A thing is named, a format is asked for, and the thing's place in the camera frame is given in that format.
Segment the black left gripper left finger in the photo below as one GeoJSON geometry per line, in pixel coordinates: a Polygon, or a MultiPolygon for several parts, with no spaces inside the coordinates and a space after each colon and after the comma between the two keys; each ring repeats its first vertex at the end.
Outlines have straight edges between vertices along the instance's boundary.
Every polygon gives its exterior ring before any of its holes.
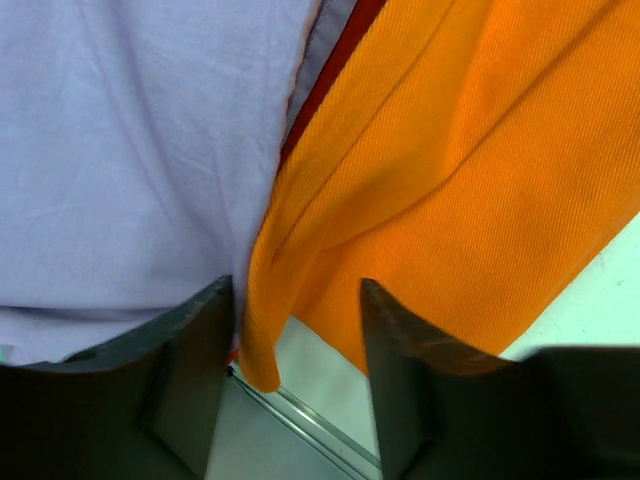
{"type": "Polygon", "coordinates": [[[202,479],[234,330],[221,277],[61,363],[1,369],[5,479],[202,479]]]}

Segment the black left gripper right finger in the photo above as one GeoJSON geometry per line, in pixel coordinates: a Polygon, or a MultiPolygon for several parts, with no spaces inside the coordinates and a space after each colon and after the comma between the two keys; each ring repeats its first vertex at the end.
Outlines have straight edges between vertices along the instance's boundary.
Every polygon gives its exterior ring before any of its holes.
{"type": "Polygon", "coordinates": [[[386,479],[635,479],[639,351],[546,347],[484,353],[360,287],[381,473],[386,479]]]}

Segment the orange trousers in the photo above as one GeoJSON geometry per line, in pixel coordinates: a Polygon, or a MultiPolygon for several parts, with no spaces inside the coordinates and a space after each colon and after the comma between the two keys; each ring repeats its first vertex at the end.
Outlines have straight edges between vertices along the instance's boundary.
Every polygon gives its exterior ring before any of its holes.
{"type": "Polygon", "coordinates": [[[359,1],[296,114],[239,353],[296,317],[366,365],[373,279],[478,349],[517,339],[639,211],[635,1],[359,1]]]}

